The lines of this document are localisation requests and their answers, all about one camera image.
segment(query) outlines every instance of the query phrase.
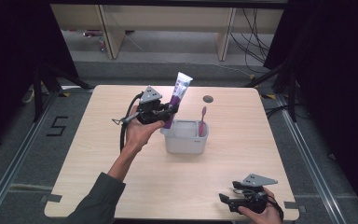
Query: aluminum rail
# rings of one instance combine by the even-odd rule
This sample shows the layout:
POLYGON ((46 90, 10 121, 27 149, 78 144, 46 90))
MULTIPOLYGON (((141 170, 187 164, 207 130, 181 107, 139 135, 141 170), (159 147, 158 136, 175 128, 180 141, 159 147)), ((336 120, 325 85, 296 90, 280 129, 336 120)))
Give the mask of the aluminum rail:
MULTIPOLYGON (((279 106, 286 105, 284 97, 281 94, 277 94, 277 102, 279 106)), ((328 187, 321 170, 313 158, 312 153, 310 152, 310 149, 297 126, 297 123, 292 121, 288 111, 283 110, 282 113, 332 222, 339 224, 347 223, 344 216, 342 215, 341 209, 339 208, 338 202, 333 195, 333 192, 328 187)))
POLYGON ((17 173, 19 172, 21 165, 25 161, 25 158, 37 137, 37 134, 40 131, 40 128, 43 122, 46 119, 49 109, 51 108, 55 99, 57 99, 58 93, 51 92, 48 96, 48 99, 45 102, 43 113, 41 114, 39 120, 33 123, 31 129, 25 136, 24 140, 21 143, 19 150, 17 151, 16 155, 14 156, 13 160, 11 161, 10 165, 7 167, 5 174, 0 180, 0 205, 2 201, 5 199, 8 190, 10 189, 11 183, 13 182, 14 178, 16 177, 17 173))

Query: toothpaste tube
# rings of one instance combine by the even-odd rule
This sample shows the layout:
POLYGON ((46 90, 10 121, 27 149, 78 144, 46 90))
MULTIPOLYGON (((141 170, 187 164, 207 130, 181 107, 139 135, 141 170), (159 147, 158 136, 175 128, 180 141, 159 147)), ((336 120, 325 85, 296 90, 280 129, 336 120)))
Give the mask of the toothpaste tube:
MULTIPOLYGON (((175 88, 173 89, 173 94, 169 103, 169 108, 172 108, 174 105, 179 105, 183 96, 186 93, 188 86, 190 85, 192 77, 189 77, 183 73, 178 73, 178 78, 176 79, 175 88)), ((163 128, 170 129, 172 125, 172 121, 174 118, 174 114, 171 115, 170 119, 165 121, 165 125, 163 128)))

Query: pink toothbrush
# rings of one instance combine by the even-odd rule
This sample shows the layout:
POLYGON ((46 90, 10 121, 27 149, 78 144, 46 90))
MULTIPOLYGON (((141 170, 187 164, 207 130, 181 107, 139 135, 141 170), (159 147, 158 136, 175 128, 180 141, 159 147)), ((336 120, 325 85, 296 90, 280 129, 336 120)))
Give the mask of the pink toothbrush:
POLYGON ((202 108, 202 118, 200 122, 200 128, 199 128, 199 137, 201 137, 202 131, 203 131, 203 117, 206 114, 206 106, 202 108))

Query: black sleeve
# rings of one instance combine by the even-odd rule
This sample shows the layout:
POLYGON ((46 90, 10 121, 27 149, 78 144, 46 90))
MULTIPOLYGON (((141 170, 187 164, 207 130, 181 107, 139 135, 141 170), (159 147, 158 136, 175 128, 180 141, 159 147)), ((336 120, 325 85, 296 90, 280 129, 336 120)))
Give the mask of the black sleeve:
POLYGON ((106 223, 112 224, 116 205, 125 184, 101 173, 89 194, 69 215, 65 223, 106 223))

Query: person's right hand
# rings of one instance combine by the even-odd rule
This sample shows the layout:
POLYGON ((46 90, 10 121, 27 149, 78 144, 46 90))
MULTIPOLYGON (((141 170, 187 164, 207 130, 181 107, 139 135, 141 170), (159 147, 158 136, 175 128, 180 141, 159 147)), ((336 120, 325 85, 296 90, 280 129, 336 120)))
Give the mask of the person's right hand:
MULTIPOLYGON (((137 105, 135 105, 130 115, 136 112, 137 105)), ((151 124, 143 125, 138 119, 133 119, 126 131, 126 144, 124 150, 130 150, 131 154, 136 154, 141 151, 142 147, 147 144, 152 133, 164 126, 164 121, 158 120, 151 124)))
MULTIPOLYGON (((269 190, 264 188, 264 191, 270 197, 270 199, 274 199, 274 194, 269 190)), ((261 213, 257 214, 254 211, 250 210, 247 207, 240 206, 238 207, 238 211, 240 211, 243 215, 246 215, 250 218, 254 224, 281 224, 281 218, 279 216, 279 212, 271 203, 267 203, 266 209, 261 213)))

